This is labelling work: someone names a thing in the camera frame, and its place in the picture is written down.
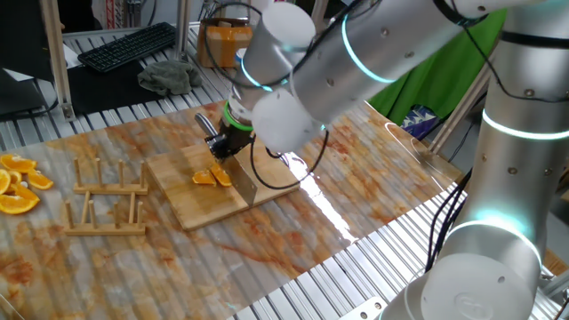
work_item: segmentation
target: table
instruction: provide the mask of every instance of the table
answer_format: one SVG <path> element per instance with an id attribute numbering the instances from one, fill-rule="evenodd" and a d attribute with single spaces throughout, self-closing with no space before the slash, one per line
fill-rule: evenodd
<path id="1" fill-rule="evenodd" d="M 47 141 L 15 152 L 38 161 L 55 187 L 38 192 L 33 212 L 1 215 L 0 291 L 25 318 L 224 318 L 299 276 L 317 263 L 440 193 L 458 171 L 372 108 L 363 105 L 336 122 L 325 158 L 301 191 L 229 219 L 184 232 L 150 180 L 146 236 L 67 237 L 62 202 L 79 220 L 83 196 L 74 195 L 72 160 L 95 181 L 99 157 L 105 181 L 136 180 L 140 160 L 203 143 L 193 120 L 222 104 L 185 109 L 102 130 Z M 318 140 L 299 156 L 316 157 Z M 291 168 L 307 165 L 297 156 Z M 100 222 L 110 222 L 113 196 L 95 196 Z M 120 200 L 125 210 L 128 200 Z"/>

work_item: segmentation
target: metal grating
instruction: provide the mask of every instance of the metal grating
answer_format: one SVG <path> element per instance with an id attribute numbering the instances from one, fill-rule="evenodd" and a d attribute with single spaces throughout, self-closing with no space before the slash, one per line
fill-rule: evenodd
<path id="1" fill-rule="evenodd" d="M 199 69 L 204 80 L 204 85 L 194 88 L 190 94 L 170 96 L 158 101 L 151 101 L 132 106 L 114 108 L 107 111 L 91 113 L 89 115 L 77 115 L 76 121 L 67 123 L 59 108 L 54 109 L 49 115 L 36 119 L 0 122 L 0 151 L 28 146 L 38 142 L 65 138 L 73 134 L 102 129 L 116 124 L 124 124 L 143 118 L 160 116 L 175 112 L 184 108 L 193 108 L 204 104 L 224 100 L 228 97 L 231 88 L 229 80 L 223 78 L 217 71 L 209 68 L 201 68 L 194 55 L 196 53 L 197 28 L 199 25 L 190 25 L 188 47 L 192 62 Z M 105 43 L 125 36 L 137 29 L 120 31 L 101 31 L 82 34 L 71 34 L 64 37 L 63 42 L 76 53 L 89 51 Z M 172 56 L 173 48 L 155 52 L 147 58 L 141 59 L 140 64 L 146 67 L 150 63 L 168 60 Z M 226 69 L 231 75 L 234 69 Z M 44 80 L 33 80 L 36 89 L 44 96 L 45 106 L 51 106 L 55 101 L 56 93 L 53 85 Z"/>
<path id="2" fill-rule="evenodd" d="M 430 223 L 447 196 L 433 197 L 230 319 L 338 319 L 371 298 L 384 308 L 422 272 Z M 530 319 L 551 320 L 559 308 L 538 291 Z M 359 312 L 352 318 L 360 319 Z"/>

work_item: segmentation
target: black keyboard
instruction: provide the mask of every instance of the black keyboard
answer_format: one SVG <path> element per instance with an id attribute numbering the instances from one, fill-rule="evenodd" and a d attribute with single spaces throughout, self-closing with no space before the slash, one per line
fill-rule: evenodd
<path id="1" fill-rule="evenodd" d="M 144 28 L 112 43 L 79 54 L 79 61 L 99 72 L 108 72 L 126 62 L 174 44 L 176 28 L 166 22 Z"/>

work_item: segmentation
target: black cable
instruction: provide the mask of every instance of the black cable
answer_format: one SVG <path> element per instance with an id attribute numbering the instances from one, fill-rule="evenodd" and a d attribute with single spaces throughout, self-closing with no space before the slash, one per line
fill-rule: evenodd
<path id="1" fill-rule="evenodd" d="M 433 250 L 433 255 L 431 256 L 431 261 L 430 261 L 431 267 L 435 264 L 435 261 L 437 260 L 438 254 L 443 249 L 443 244 L 445 243 L 446 234 L 448 233 L 448 230 L 451 229 L 451 227 L 453 226 L 454 222 L 456 221 L 456 218 L 458 217 L 459 213 L 461 213 L 462 207 L 466 203 L 467 199 L 464 199 L 464 201 L 462 201 L 461 204 L 459 204 L 458 208 L 456 208 L 456 210 L 454 210 L 454 207 L 456 206 L 456 204 L 459 202 L 459 199 L 461 198 L 461 194 L 462 194 L 463 190 L 464 190 L 464 188 L 461 188 L 461 190 L 458 192 L 458 194 L 454 198 L 453 204 L 451 204 L 451 206 L 449 207 L 449 210 L 448 210 L 448 213 L 446 214 L 445 219 L 443 220 L 443 224 L 441 225 L 441 230 L 438 234 L 437 242 L 435 243 L 435 249 Z"/>
<path id="2" fill-rule="evenodd" d="M 46 113 L 54 110 L 57 106 L 59 105 L 59 101 L 57 98 L 55 98 L 55 101 L 53 102 L 53 104 L 47 108 L 46 110 L 42 110 L 42 111 L 38 111 L 38 112 L 33 112 L 33 113 L 29 113 L 29 114 L 24 114 L 24 115 L 6 115 L 6 116 L 1 116 L 0 117 L 0 121 L 5 121 L 5 120 L 24 120 L 24 119 L 32 119 L 32 118 L 36 118 L 39 116 L 43 116 Z"/>
<path id="3" fill-rule="evenodd" d="M 310 170 L 306 173 L 306 175 L 294 182 L 291 183 L 287 186 L 282 186 L 282 187 L 275 187 L 275 186 L 271 186 L 269 185 L 267 182 L 265 182 L 265 180 L 263 180 L 260 176 L 259 173 L 257 172 L 257 169 L 255 168 L 255 162 L 253 161 L 253 151 L 255 150 L 255 140 L 257 138 L 257 135 L 253 135 L 252 136 L 252 141 L 251 141 L 251 154 L 250 154 L 250 161 L 251 161 L 251 168 L 252 168 L 252 172 L 254 173 L 255 177 L 257 178 L 257 180 L 265 187 L 273 189 L 273 190 L 283 190 L 283 189 L 288 189 L 288 188 L 292 188 L 298 184 L 300 184 L 303 180 L 305 180 L 306 178 L 308 178 L 312 172 L 314 172 L 314 170 L 318 167 L 318 164 L 320 164 L 320 161 L 322 160 L 322 157 L 324 156 L 324 152 L 326 150 L 326 145 L 328 144 L 328 138 L 330 136 L 330 132 L 328 130 L 326 130 L 326 135 L 324 136 L 324 143 L 322 145 L 322 149 L 320 150 L 320 154 L 318 155 L 317 160 L 314 162 L 314 164 L 312 165 L 312 168 L 310 168 Z"/>
<path id="4" fill-rule="evenodd" d="M 304 63 L 309 59 L 309 57 L 312 55 L 312 53 L 317 49 L 317 47 L 322 43 L 323 39 L 326 38 L 326 36 L 332 31 L 334 30 L 337 26 L 339 26 L 344 17 L 350 13 L 352 10 L 354 10 L 355 8 L 357 8 L 364 0 L 355 0 L 353 1 L 351 4 L 347 5 L 339 14 L 339 18 L 334 20 L 334 22 L 328 26 L 328 28 L 326 28 L 319 37 L 316 38 L 316 40 L 313 41 L 312 45 L 309 46 L 309 48 L 306 51 L 306 54 L 304 55 L 304 57 L 302 57 L 302 59 L 299 61 L 299 63 L 296 64 L 296 66 L 294 66 L 293 68 L 293 73 L 297 72 L 303 65 Z M 215 10 L 213 10 L 212 12 L 210 12 L 210 14 L 208 15 L 208 18 L 211 19 L 213 18 L 213 16 L 220 10 L 227 8 L 229 6 L 244 6 L 246 8 L 249 8 L 253 11 L 255 11 L 256 13 L 258 13 L 259 15 L 262 15 L 262 13 L 259 11 L 259 9 L 255 8 L 254 6 L 250 5 L 250 4 L 245 4 L 245 3 L 239 3 L 239 2 L 229 2 L 229 3 L 225 3 L 220 5 L 219 7 L 215 8 Z M 212 61 L 213 67 L 226 79 L 228 79 L 233 85 L 236 86 L 240 86 L 242 88 L 247 88 L 247 89 L 261 89 L 263 86 L 274 86 L 274 85 L 278 85 L 281 84 L 284 80 L 288 79 L 288 77 L 290 76 L 291 73 L 287 73 L 284 76 L 281 76 L 280 78 L 274 80 L 274 81 L 270 81 L 266 84 L 260 84 L 260 85 L 254 85 L 254 84 L 244 84 L 239 82 L 238 80 L 236 80 L 234 77 L 232 77 L 225 69 L 221 68 L 217 62 L 215 61 L 215 59 L 213 58 L 213 54 L 212 54 L 212 49 L 210 48 L 210 45 L 208 44 L 207 41 L 207 24 L 204 24 L 204 47 L 205 47 L 205 51 L 207 53 L 207 56 L 209 57 L 209 59 Z"/>
<path id="5" fill-rule="evenodd" d="M 459 151 L 461 151 L 462 146 L 464 145 L 464 142 L 466 141 L 466 139 L 469 136 L 470 130 L 472 129 L 472 127 L 474 126 L 474 121 L 472 121 L 470 123 L 470 127 L 469 129 L 466 131 L 466 133 L 464 134 L 464 137 L 462 137 L 462 141 L 459 144 L 459 146 L 454 150 L 453 155 L 448 159 L 448 162 L 452 162 L 452 160 L 454 160 L 454 158 L 456 157 L 456 155 L 459 154 Z"/>
<path id="6" fill-rule="evenodd" d="M 152 26 L 152 22 L 154 22 L 154 16 L 156 15 L 157 2 L 158 2 L 158 0 L 154 0 L 154 5 L 152 6 L 152 14 L 150 14 L 150 20 L 148 21 L 147 27 Z"/>
<path id="7" fill-rule="evenodd" d="M 567 303 L 569 303 L 569 299 L 565 300 L 565 302 L 563 303 L 563 306 L 561 306 L 561 309 L 559 309 L 559 312 L 557 313 L 557 315 L 553 318 L 553 320 L 559 320 L 561 318 L 561 315 L 563 314 L 563 311 L 565 311 L 565 308 L 567 308 Z"/>
<path id="8" fill-rule="evenodd" d="M 442 243 L 445 240 L 446 232 L 448 231 L 448 227 L 447 227 L 448 220 L 452 219 L 452 216 L 455 213 L 454 206 L 458 203 L 460 196 L 462 194 L 462 191 L 464 191 L 464 188 L 468 184 L 471 175 L 472 175 L 472 169 L 470 169 L 470 171 L 464 176 L 464 178 L 462 178 L 461 182 L 459 182 L 459 184 L 454 188 L 454 190 L 451 192 L 451 194 L 448 195 L 448 197 L 443 201 L 443 203 L 440 205 L 437 212 L 435 213 L 435 216 L 433 217 L 433 221 L 432 221 L 431 226 L 430 226 L 429 252 L 427 253 L 427 265 L 425 267 L 425 272 L 429 271 L 433 267 L 433 265 L 435 264 L 435 259 L 438 255 L 438 253 L 440 252 L 440 249 L 442 248 Z M 433 249 L 432 246 L 433 246 L 433 240 L 435 237 L 435 225 L 437 224 L 438 216 L 441 214 L 441 212 L 446 207 L 446 205 L 453 199 L 453 197 L 455 197 L 454 201 L 451 204 L 451 206 L 448 210 L 448 213 L 446 214 L 445 221 L 443 222 L 443 225 L 441 226 L 441 230 L 438 234 L 436 246 Z"/>
<path id="9" fill-rule="evenodd" d="M 283 156 L 283 155 L 281 155 L 281 154 L 279 154 L 279 153 L 275 153 L 275 154 L 272 153 L 272 152 L 271 152 L 268 148 L 266 148 L 266 147 L 265 147 L 265 150 L 267 150 L 268 156 L 272 157 L 273 159 L 280 159 L 281 156 Z"/>
<path id="10" fill-rule="evenodd" d="M 375 3 L 373 3 L 372 5 L 370 5 L 369 8 L 363 10 L 362 12 L 360 12 L 360 13 L 358 13 L 358 14 L 356 14 L 356 15 L 351 15 L 351 16 L 349 16 L 349 20 L 357 19 L 357 18 L 363 16 L 364 14 L 368 13 L 371 9 L 375 8 L 376 5 L 380 4 L 381 1 L 383 1 L 383 0 L 375 0 Z"/>
<path id="11" fill-rule="evenodd" d="M 453 4 L 453 10 L 457 13 L 457 14 L 461 14 L 458 11 L 458 8 L 456 7 L 456 3 L 454 2 L 454 0 L 451 0 L 451 3 Z M 465 26 L 461 26 L 464 29 L 464 32 L 466 32 L 467 36 L 470 39 L 470 42 L 477 48 L 478 53 L 480 53 L 480 55 L 482 56 L 482 58 L 484 58 L 485 63 L 488 65 L 488 68 L 490 68 L 490 70 L 492 71 L 494 77 L 496 78 L 496 83 L 500 86 L 500 89 L 510 98 L 513 99 L 520 99 L 520 100 L 535 100 L 535 101 L 541 101 L 541 102 L 546 102 L 546 103 L 559 103 L 559 102 L 565 102 L 565 101 L 569 101 L 569 98 L 563 98 L 563 99 L 559 99 L 559 100 L 549 100 L 549 99 L 543 99 L 543 98 L 534 98 L 534 97 L 521 97 L 521 96 L 516 96 L 514 94 L 511 94 L 508 92 L 508 90 L 506 90 L 506 87 L 504 87 L 504 84 L 502 83 L 500 76 L 498 76 L 498 72 L 496 71 L 496 69 L 494 68 L 494 65 L 492 64 L 492 62 L 490 62 L 490 60 L 488 59 L 488 57 L 486 56 L 486 54 L 484 53 L 484 51 L 480 48 L 480 45 L 478 45 L 477 41 L 474 39 L 474 37 L 472 36 L 472 34 L 470 33 L 470 30 L 468 28 L 466 28 Z"/>
<path id="12" fill-rule="evenodd" d="M 430 224 L 430 233 L 429 233 L 429 250 L 427 252 L 427 266 L 425 267 L 426 271 L 429 271 L 430 266 L 430 260 L 431 260 L 431 256 L 433 253 L 433 239 L 435 237 L 435 225 L 437 224 L 438 221 L 438 216 L 441 214 L 441 212 L 443 211 L 443 208 L 445 208 L 445 206 L 449 203 L 449 201 L 451 201 L 451 199 L 453 198 L 454 195 L 456 195 L 456 193 L 459 191 L 458 186 L 455 187 L 453 189 L 453 191 L 451 192 L 450 195 L 448 195 L 448 197 L 443 201 L 443 203 L 438 207 L 437 212 L 435 212 L 435 216 L 433 217 L 433 221 Z"/>
<path id="13" fill-rule="evenodd" d="M 451 206 L 448 209 L 448 213 L 446 214 L 445 219 L 443 220 L 443 224 L 441 225 L 441 229 L 440 229 L 440 232 L 438 234 L 437 242 L 435 243 L 435 249 L 433 251 L 433 254 L 430 257 L 429 269 L 432 268 L 432 266 L 435 264 L 435 260 L 437 259 L 438 254 L 443 249 L 443 243 L 445 242 L 446 235 L 447 235 L 448 231 L 453 226 L 454 222 L 456 221 L 456 219 L 459 216 L 459 213 L 461 213 L 462 207 L 466 203 L 467 199 L 464 199 L 464 201 L 459 205 L 459 207 L 456 210 L 454 210 L 454 207 L 458 203 L 458 201 L 461 197 L 462 191 L 464 191 L 464 189 L 466 188 L 466 185 L 469 183 L 471 176 L 472 176 L 472 169 L 470 169 L 469 173 L 467 173 L 464 176 L 464 178 L 462 178 L 461 182 L 459 183 L 459 185 L 457 187 L 458 192 L 454 198 L 453 203 L 451 204 Z"/>

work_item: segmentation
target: orange wedge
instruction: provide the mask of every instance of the orange wedge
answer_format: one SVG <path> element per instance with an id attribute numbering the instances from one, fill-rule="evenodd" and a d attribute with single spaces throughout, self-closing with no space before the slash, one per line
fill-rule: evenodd
<path id="1" fill-rule="evenodd" d="M 215 178 L 212 176 L 212 173 L 209 170 L 203 170 L 201 172 L 196 172 L 194 177 L 192 178 L 194 183 L 201 184 L 201 185 L 217 185 Z"/>
<path id="2" fill-rule="evenodd" d="M 2 195 L 10 187 L 10 173 L 4 169 L 0 169 L 0 195 Z"/>
<path id="3" fill-rule="evenodd" d="M 14 170 L 10 170 L 10 171 L 8 171 L 8 173 L 10 173 L 10 183 L 11 184 L 21 182 L 21 173 L 16 172 Z"/>
<path id="4" fill-rule="evenodd" d="M 9 170 L 14 170 L 17 172 L 28 172 L 32 169 L 36 169 L 37 161 L 24 159 L 18 155 L 3 155 L 0 156 L 0 163 Z"/>
<path id="5" fill-rule="evenodd" d="M 27 200 L 39 201 L 39 197 L 36 196 L 36 194 L 32 190 L 22 186 L 19 183 L 11 184 L 10 187 L 8 188 L 8 191 L 13 193 L 16 196 L 21 196 Z"/>
<path id="6" fill-rule="evenodd" d="M 0 211 L 9 214 L 20 214 L 30 211 L 39 200 L 24 199 L 21 196 L 0 195 Z"/>
<path id="7" fill-rule="evenodd" d="M 231 178 L 229 177 L 228 173 L 221 168 L 220 164 L 214 164 L 211 172 L 215 179 L 223 186 L 223 187 L 231 187 Z"/>
<path id="8" fill-rule="evenodd" d="M 47 179 L 47 177 L 45 177 L 38 170 L 30 170 L 28 172 L 28 179 L 29 179 L 29 184 L 38 189 L 47 190 L 48 188 L 51 188 L 53 186 L 53 181 Z"/>

